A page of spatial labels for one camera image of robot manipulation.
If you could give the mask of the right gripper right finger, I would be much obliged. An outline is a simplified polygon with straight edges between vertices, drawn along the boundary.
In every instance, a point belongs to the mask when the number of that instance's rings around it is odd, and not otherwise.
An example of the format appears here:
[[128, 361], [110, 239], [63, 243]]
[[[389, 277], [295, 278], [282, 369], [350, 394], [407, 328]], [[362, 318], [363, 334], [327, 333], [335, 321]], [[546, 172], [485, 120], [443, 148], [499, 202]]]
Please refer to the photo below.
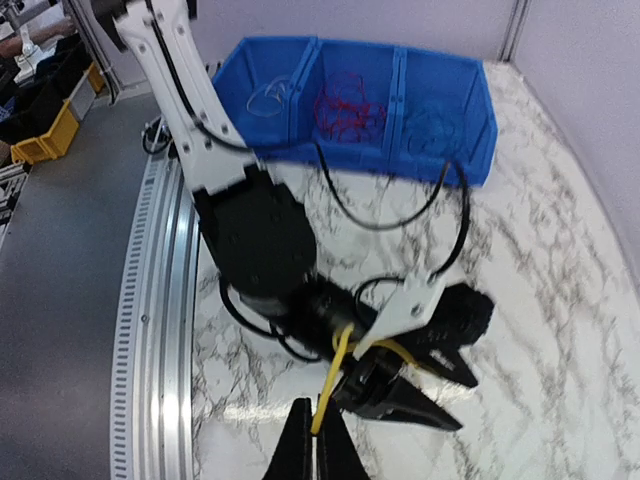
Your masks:
[[329, 401], [317, 434], [317, 478], [370, 480], [334, 400]]

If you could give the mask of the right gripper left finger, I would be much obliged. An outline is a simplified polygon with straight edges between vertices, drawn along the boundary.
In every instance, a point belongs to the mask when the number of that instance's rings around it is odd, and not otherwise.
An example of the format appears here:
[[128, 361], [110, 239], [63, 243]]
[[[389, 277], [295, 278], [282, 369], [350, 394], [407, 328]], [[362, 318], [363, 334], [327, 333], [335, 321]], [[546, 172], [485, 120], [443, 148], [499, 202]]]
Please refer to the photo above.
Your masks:
[[263, 480], [312, 478], [311, 423], [311, 400], [295, 399]]

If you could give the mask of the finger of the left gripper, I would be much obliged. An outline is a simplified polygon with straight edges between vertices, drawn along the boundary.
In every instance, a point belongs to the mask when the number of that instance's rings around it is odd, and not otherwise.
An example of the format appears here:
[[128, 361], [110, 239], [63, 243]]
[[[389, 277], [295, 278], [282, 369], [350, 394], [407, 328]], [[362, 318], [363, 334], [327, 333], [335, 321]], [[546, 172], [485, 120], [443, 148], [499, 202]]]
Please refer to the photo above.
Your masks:
[[479, 384], [460, 347], [427, 345], [402, 348], [409, 355], [410, 365], [420, 371], [467, 388], [475, 388]]
[[375, 367], [364, 380], [359, 415], [371, 420], [428, 426], [458, 431], [462, 424], [429, 399], [399, 372]]

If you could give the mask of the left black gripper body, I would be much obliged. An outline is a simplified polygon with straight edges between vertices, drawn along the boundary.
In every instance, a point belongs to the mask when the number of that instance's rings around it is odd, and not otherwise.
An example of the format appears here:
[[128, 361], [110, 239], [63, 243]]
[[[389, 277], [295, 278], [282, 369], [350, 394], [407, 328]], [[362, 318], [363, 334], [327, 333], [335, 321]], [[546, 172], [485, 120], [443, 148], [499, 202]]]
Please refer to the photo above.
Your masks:
[[480, 338], [477, 319], [434, 319], [377, 340], [347, 364], [331, 393], [339, 408], [375, 420], [451, 420], [453, 416], [403, 376], [412, 367], [468, 388], [478, 385], [460, 349]]

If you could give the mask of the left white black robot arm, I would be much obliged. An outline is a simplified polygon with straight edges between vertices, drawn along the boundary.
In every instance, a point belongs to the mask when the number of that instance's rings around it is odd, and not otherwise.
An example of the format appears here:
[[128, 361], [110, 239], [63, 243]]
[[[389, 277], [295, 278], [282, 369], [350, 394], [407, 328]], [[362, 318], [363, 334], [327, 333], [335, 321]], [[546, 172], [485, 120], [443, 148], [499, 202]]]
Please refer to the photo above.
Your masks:
[[474, 387], [461, 358], [492, 305], [447, 267], [394, 276], [396, 292], [374, 310], [317, 271], [316, 237], [304, 206], [260, 166], [223, 106], [190, 29], [193, 1], [95, 1], [93, 15], [120, 50], [134, 54], [176, 145], [222, 297], [264, 318], [261, 335], [307, 350], [330, 370], [311, 430], [330, 408], [360, 417], [457, 431], [460, 422], [402, 376], [413, 366]]

